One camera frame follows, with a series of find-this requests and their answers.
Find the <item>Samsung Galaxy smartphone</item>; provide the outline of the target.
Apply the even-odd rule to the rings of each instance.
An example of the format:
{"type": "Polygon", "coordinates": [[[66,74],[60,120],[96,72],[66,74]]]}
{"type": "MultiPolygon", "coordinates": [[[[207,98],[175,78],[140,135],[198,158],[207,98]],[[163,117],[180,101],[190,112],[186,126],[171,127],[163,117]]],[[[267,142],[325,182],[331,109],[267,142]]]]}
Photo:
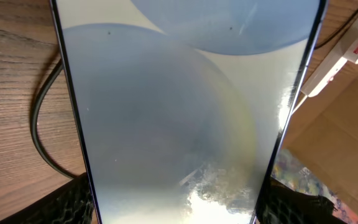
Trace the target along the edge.
{"type": "Polygon", "coordinates": [[[328,6],[50,3],[100,223],[253,223],[328,6]]]}

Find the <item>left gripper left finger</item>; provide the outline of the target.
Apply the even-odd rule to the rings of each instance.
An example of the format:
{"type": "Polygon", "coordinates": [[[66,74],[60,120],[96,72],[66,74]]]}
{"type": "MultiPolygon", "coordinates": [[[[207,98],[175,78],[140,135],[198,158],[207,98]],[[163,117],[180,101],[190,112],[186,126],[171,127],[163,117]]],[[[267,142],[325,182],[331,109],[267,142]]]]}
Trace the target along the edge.
{"type": "Polygon", "coordinates": [[[90,224],[94,203],[87,174],[83,173],[0,224],[90,224]]]}

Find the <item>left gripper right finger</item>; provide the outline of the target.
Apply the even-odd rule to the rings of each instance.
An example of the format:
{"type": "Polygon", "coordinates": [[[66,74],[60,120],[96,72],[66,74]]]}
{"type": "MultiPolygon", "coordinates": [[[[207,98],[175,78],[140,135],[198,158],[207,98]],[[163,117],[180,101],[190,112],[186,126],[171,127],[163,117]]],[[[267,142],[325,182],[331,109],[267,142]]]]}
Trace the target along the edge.
{"type": "Polygon", "coordinates": [[[256,206],[261,224],[346,224],[333,215],[332,201],[322,195],[307,195],[269,178],[262,185],[256,206]]]}

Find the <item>white power strip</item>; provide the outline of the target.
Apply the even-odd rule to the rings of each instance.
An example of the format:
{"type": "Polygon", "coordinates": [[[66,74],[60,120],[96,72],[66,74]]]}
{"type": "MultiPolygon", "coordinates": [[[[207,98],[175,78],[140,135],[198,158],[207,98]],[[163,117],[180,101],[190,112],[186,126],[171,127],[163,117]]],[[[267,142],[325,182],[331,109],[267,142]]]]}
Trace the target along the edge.
{"type": "Polygon", "coordinates": [[[334,79],[334,76],[346,64],[344,54],[348,47],[358,37],[358,18],[338,40],[337,44],[327,54],[324,60],[313,71],[309,79],[301,87],[305,97],[312,98],[318,95],[325,86],[334,79]]]}

